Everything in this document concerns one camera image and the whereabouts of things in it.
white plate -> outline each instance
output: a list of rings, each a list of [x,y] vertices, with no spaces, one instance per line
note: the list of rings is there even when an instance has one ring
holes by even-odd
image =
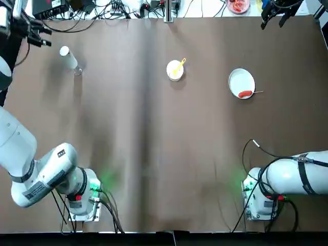
[[[252,91],[252,95],[255,91],[255,82],[253,76],[249,71],[243,68],[237,68],[233,70],[229,76],[229,87],[234,94],[238,97],[238,94],[243,91]],[[238,97],[239,99],[248,99],[250,96],[245,96],[243,98]]]

label sticker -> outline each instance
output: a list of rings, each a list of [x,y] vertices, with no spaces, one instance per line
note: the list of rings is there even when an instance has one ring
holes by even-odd
[[[80,209],[80,208],[82,208],[82,202],[81,201],[70,201],[70,208],[71,209]]]
[[[273,207],[273,201],[264,201],[264,207],[265,208],[272,208]]]
[[[23,192],[23,195],[30,200],[30,202],[37,202],[49,193],[48,189],[41,181],[35,183],[30,189]]]
[[[62,4],[62,0],[53,0],[51,4],[53,8],[56,8]]]

white cable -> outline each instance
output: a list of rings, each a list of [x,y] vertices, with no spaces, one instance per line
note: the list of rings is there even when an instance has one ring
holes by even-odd
[[[260,148],[260,145],[254,139],[252,139],[252,141],[256,145],[256,147]]]

electronic device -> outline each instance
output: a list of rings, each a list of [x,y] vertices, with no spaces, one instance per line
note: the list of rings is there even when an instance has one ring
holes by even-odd
[[[90,14],[96,7],[96,4],[92,0],[70,0],[69,4],[74,12],[81,10],[87,14]]]
[[[37,0],[33,3],[33,16],[42,20],[69,10],[67,0]]]
[[[159,6],[160,4],[164,4],[165,1],[163,0],[151,0],[150,1],[150,7],[152,9],[156,8],[157,6]],[[180,9],[180,5],[181,5],[181,0],[171,0],[172,2],[172,8],[173,9]]]

metal pole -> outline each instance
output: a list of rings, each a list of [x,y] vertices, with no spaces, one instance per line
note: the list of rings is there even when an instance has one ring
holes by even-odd
[[[172,0],[166,0],[165,1],[165,15],[164,15],[164,22],[170,23],[173,22],[173,16],[172,16]]]

